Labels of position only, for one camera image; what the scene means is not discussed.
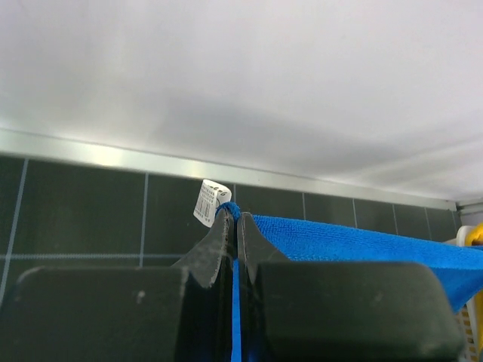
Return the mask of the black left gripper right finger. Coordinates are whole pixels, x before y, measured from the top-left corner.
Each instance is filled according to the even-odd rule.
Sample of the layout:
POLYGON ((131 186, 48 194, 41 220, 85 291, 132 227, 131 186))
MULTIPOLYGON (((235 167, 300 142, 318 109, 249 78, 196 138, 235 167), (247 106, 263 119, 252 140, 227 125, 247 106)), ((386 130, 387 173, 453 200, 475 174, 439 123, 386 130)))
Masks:
POLYGON ((293 307, 287 281, 290 260, 261 233, 253 216, 242 213, 237 222, 238 291, 243 361, 292 361, 293 307))

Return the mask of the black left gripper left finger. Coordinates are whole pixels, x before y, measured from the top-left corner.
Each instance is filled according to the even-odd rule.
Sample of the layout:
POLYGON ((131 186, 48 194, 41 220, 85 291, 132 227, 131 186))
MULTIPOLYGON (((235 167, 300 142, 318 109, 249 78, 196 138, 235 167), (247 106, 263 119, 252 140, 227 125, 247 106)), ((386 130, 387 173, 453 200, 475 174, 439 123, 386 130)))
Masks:
POLYGON ((176 361, 229 361, 235 223, 221 210, 208 233, 174 264, 183 272, 176 361))

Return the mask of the blue towel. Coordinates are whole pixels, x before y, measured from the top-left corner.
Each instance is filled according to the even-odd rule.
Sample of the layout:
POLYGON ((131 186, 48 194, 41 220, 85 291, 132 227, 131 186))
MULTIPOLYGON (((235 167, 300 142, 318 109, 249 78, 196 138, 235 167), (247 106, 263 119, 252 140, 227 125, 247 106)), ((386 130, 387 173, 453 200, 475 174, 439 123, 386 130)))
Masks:
POLYGON ((256 215, 261 234, 292 261, 417 262, 440 280, 454 312, 482 290, 482 248, 256 215))

